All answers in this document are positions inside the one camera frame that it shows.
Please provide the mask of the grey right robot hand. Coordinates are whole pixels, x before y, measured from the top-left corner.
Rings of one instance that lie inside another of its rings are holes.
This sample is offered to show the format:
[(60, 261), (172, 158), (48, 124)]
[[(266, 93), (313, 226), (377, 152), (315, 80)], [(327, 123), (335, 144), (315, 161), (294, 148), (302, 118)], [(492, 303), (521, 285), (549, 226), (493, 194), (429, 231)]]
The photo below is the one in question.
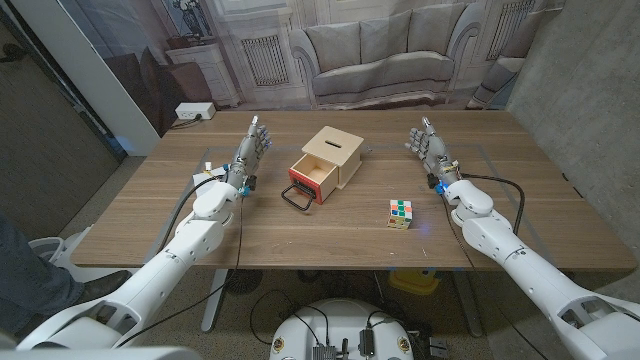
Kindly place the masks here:
[(446, 144), (436, 134), (435, 128), (426, 116), (422, 117), (423, 130), (412, 128), (405, 147), (416, 154), (427, 171), (427, 182), (439, 195), (462, 176), (458, 162), (447, 150)]

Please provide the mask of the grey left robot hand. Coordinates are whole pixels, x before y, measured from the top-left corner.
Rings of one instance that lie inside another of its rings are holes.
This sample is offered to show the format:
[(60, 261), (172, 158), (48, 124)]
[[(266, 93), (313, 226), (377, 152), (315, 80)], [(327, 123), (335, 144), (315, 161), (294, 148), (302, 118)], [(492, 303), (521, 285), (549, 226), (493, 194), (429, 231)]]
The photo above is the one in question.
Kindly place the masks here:
[(242, 196), (247, 196), (256, 187), (255, 173), (264, 153), (272, 145), (265, 125), (259, 124), (254, 115), (247, 135), (242, 139), (226, 171), (225, 182), (234, 186)]

